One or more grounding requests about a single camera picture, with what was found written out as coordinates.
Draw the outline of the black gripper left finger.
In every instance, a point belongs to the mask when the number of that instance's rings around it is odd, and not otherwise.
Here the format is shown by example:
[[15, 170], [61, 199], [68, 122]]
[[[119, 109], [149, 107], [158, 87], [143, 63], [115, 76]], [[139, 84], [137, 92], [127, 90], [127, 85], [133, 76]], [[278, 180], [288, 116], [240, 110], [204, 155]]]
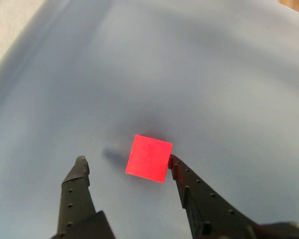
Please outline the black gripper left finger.
[[58, 226], [54, 239], [113, 239], [103, 211], [96, 212], [89, 192], [89, 165], [77, 157], [61, 184]]

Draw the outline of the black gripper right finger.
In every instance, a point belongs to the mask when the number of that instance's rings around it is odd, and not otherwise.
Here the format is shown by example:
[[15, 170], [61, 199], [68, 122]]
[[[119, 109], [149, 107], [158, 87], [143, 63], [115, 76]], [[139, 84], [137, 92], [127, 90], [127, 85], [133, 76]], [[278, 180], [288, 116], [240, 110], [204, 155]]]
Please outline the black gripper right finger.
[[168, 167], [194, 239], [299, 239], [294, 222], [260, 225], [235, 209], [178, 157]]

